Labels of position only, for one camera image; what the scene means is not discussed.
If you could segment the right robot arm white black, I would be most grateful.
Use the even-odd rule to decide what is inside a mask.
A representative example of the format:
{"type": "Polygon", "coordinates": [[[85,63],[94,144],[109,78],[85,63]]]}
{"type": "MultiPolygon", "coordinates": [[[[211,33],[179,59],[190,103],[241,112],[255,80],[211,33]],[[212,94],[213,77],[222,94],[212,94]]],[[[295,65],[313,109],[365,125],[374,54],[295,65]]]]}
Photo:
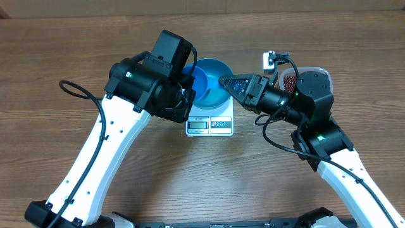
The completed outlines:
{"type": "Polygon", "coordinates": [[[261,124],[263,138],[306,160],[338,194],[358,225],[404,227],[404,219],[370,177],[352,141],[333,119],[334,97],[328,75],[316,71],[299,74],[292,94],[253,73],[221,76],[218,82],[246,110],[259,118],[267,117],[261,124]],[[297,127],[290,135],[293,148],[267,136],[268,126],[279,120],[297,127]]]}

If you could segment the blue plastic measuring scoop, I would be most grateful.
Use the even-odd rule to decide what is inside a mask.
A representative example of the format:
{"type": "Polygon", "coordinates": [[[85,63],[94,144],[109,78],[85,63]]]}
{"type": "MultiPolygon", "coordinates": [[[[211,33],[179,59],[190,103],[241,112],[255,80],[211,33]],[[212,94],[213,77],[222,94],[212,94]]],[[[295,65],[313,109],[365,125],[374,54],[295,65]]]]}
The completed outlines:
{"type": "Polygon", "coordinates": [[[196,92],[194,101],[202,101],[208,95],[208,77],[205,71],[198,66],[194,68],[192,76],[194,77],[192,89],[196,92]]]}

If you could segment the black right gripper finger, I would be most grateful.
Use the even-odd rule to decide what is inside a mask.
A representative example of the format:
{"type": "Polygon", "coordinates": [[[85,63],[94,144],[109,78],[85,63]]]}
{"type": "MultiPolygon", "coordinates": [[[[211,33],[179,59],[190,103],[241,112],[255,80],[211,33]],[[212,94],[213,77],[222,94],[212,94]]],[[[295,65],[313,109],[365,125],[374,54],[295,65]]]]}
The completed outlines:
{"type": "Polygon", "coordinates": [[[222,87],[236,100],[244,101],[247,96],[246,91],[247,91],[248,85],[249,84],[246,82],[236,82],[236,83],[224,84],[224,85],[222,85],[222,87]]]}
{"type": "Polygon", "coordinates": [[[218,83],[221,86],[236,86],[237,84],[241,84],[242,86],[244,86],[245,84],[249,84],[253,78],[255,78],[255,74],[253,73],[223,75],[220,76],[220,78],[218,79],[218,83]]]}

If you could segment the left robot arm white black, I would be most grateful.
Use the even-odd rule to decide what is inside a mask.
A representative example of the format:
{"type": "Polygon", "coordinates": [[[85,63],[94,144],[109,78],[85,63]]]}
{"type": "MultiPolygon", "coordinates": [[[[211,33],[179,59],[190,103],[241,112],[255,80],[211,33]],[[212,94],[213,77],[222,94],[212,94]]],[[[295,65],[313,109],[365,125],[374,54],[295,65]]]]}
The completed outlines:
{"type": "Polygon", "coordinates": [[[46,200],[29,204],[25,219],[36,227],[133,227],[119,213],[103,213],[111,181],[128,149],[152,117],[185,122],[195,98],[194,77],[184,66],[196,56],[183,37],[164,30],[152,51],[115,63],[102,98],[73,82],[59,86],[92,100],[97,120],[72,168],[46,200]]]}

